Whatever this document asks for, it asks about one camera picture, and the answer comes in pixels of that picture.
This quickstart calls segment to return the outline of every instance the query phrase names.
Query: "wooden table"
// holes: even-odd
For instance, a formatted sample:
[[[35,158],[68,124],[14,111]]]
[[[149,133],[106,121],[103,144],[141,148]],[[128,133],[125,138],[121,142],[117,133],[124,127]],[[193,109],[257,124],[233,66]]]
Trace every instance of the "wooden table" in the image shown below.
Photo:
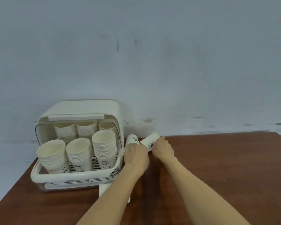
[[[281,224],[281,136],[254,132],[168,138],[178,160],[251,225]],[[191,224],[165,167],[150,153],[121,224]],[[42,192],[33,164],[0,201],[0,224],[74,225],[98,198],[98,187]]]

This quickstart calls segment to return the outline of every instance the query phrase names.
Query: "white plastic basket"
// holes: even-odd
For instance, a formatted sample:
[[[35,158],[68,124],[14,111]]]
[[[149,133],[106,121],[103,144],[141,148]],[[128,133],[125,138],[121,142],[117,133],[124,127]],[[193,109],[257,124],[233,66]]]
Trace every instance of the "white plastic basket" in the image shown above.
[[[31,180],[45,191],[76,189],[112,183],[119,174],[124,156],[124,129],[119,105],[110,100],[81,100],[60,102],[45,112],[38,120],[36,135],[39,144],[56,139],[53,124],[56,122],[77,121],[113,122],[119,132],[116,165],[111,169],[101,170],[96,157],[93,157],[93,170],[75,172],[70,163],[70,173],[48,174],[38,160],[34,165]]]

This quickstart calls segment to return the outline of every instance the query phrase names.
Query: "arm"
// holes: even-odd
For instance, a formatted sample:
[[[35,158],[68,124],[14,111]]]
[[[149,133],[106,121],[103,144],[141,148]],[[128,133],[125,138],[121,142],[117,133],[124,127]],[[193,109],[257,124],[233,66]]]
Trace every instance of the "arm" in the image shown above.
[[[136,181],[149,165],[145,146],[133,144],[124,153],[125,166],[116,180],[84,214],[76,225],[118,225]]]
[[[195,225],[250,225],[227,201],[182,166],[165,137],[156,141],[152,152],[168,169]]]

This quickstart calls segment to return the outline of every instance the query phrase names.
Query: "person's right hand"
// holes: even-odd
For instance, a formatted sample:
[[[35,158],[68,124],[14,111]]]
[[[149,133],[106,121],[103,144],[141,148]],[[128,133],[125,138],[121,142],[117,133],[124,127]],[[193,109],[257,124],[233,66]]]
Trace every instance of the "person's right hand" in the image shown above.
[[[165,136],[161,136],[155,142],[152,148],[153,155],[160,159],[161,162],[167,164],[168,161],[171,161],[174,158],[174,150],[172,146],[165,140]]]

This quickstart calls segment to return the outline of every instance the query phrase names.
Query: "dish rack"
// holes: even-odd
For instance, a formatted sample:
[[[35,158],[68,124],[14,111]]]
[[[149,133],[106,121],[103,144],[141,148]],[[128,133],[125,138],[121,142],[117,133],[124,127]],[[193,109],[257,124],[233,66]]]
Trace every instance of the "dish rack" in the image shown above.
[[[59,102],[38,120],[35,131],[40,145],[56,139],[53,124],[56,122],[106,121],[117,127],[120,139],[117,142],[116,165],[101,170],[93,156],[93,170],[76,172],[69,163],[70,173],[48,174],[40,160],[35,163],[30,177],[43,191],[78,189],[112,183],[120,173],[124,156],[124,125],[118,103],[111,100],[80,100]]]

